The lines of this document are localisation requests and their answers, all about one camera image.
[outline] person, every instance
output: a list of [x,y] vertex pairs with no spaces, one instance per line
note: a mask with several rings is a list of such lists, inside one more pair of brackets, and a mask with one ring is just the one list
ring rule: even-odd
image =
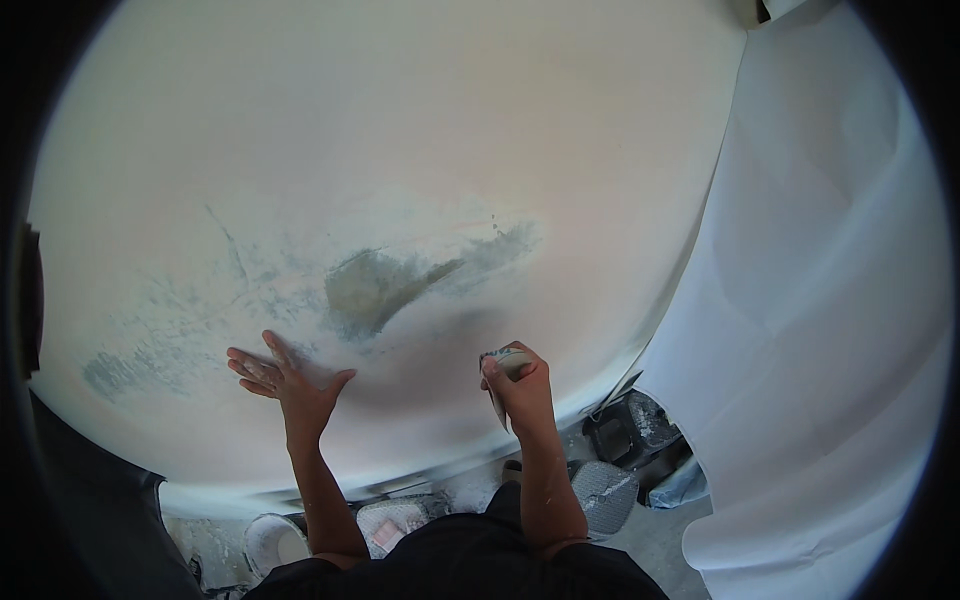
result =
[[237,348],[228,366],[240,385],[276,398],[283,411],[313,558],[279,566],[248,600],[307,598],[666,598],[624,552],[589,543],[587,519],[566,471],[546,362],[520,342],[533,362],[514,382],[486,357],[481,388],[503,400],[520,441],[522,465],[483,514],[442,516],[403,537],[372,561],[343,493],[324,462],[321,436],[337,396],[356,370],[310,385],[283,342],[263,332],[276,360],[264,364]]

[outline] hand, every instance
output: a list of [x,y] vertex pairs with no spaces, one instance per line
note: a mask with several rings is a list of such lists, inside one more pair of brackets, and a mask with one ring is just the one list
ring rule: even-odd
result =
[[227,350],[230,358],[227,366],[244,377],[240,385],[248,391],[280,401],[289,450],[316,450],[320,434],[337,404],[337,396],[357,371],[338,372],[333,375],[330,385],[320,390],[293,368],[286,346],[272,331],[263,332],[263,341],[274,355],[276,367],[265,365],[237,348]]
[[496,392],[521,442],[558,435],[553,416],[553,397],[550,394],[550,368],[546,361],[520,342],[511,342],[505,348],[521,349],[533,362],[520,369],[519,380],[511,381],[495,358],[484,356],[484,379],[480,382],[480,388],[492,388]]

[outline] black shirt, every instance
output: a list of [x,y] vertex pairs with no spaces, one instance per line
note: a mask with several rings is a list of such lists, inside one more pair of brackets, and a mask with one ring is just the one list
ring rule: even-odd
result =
[[487,515],[438,518],[380,561],[346,571],[321,559],[279,566],[245,600],[314,598],[666,599],[625,553],[575,543],[535,559],[513,523]]

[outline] paint container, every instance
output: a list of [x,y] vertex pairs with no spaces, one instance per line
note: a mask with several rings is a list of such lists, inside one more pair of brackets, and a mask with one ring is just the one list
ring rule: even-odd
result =
[[253,574],[263,579],[276,566],[310,558],[310,545],[296,523],[266,513],[255,518],[244,533],[244,556]]
[[[483,376],[484,356],[492,356],[495,358],[496,363],[500,366],[500,369],[503,370],[504,374],[506,374],[511,381],[519,380],[520,369],[522,369],[525,365],[529,365],[530,363],[534,362],[526,352],[519,348],[501,348],[499,350],[494,350],[493,352],[484,352],[480,355],[481,377]],[[493,410],[496,413],[496,417],[500,419],[500,424],[503,425],[503,430],[507,433],[512,433],[509,425],[510,418],[507,416],[507,411],[503,408],[503,402],[493,392],[492,389],[488,389],[487,392],[490,394],[490,402],[493,404]]]

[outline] white bucket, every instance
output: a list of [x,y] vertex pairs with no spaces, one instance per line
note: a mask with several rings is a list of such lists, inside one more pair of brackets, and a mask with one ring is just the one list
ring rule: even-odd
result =
[[276,566],[310,558],[310,545],[289,518],[266,513],[255,518],[244,533],[244,555],[253,574],[263,579]]

